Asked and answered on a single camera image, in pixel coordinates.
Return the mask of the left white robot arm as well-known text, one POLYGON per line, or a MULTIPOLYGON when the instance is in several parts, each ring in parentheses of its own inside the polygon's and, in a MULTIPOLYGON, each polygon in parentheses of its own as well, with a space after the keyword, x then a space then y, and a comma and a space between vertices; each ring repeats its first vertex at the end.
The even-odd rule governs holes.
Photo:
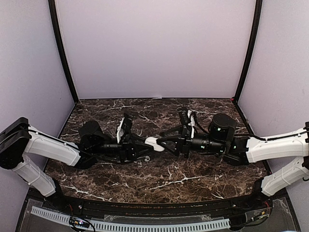
POLYGON ((68 207, 56 181, 47 176, 28 156, 28 153, 60 161, 68 166, 86 170, 99 160, 112 158, 116 164, 127 164, 152 152, 154 147, 131 132, 132 119, 125 114, 112 138, 103 133, 95 120, 86 122, 79 130, 80 142, 73 143, 47 135, 19 118, 0 134, 0 166, 12 170, 36 188, 58 211, 68 207))

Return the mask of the white hook earbud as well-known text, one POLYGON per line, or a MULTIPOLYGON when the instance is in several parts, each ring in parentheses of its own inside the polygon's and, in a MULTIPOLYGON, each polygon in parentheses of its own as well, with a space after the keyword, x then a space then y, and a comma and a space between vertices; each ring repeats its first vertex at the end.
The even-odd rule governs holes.
POLYGON ((150 157, 149 157, 149 156, 146 156, 145 159, 144 159, 144 161, 145 161, 145 162, 149 162, 149 161, 150 161, 150 157))

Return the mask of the white oval charging case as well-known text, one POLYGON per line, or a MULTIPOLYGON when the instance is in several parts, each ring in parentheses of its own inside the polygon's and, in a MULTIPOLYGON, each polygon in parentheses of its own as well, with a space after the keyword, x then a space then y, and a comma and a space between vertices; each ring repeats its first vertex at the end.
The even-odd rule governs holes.
POLYGON ((157 143, 157 138, 155 137, 146 138, 145 144, 152 146, 156 152, 163 152, 165 150, 164 147, 157 143))

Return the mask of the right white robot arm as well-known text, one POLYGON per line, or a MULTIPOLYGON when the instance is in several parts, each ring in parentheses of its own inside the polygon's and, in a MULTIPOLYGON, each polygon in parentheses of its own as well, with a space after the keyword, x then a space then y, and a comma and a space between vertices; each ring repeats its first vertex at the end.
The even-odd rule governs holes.
POLYGON ((180 112, 181 125, 161 133, 154 140, 154 150, 171 152, 175 156, 196 151, 221 156, 223 161, 233 166, 243 166, 262 160, 294 157, 279 171, 260 178, 254 184, 254 193, 247 198, 246 205, 256 210, 265 202, 265 197, 273 196, 279 190, 303 179, 309 174, 309 125, 296 131, 271 136, 258 137, 253 134, 237 135, 237 122, 226 114, 215 114, 208 131, 197 133, 195 113, 180 112))

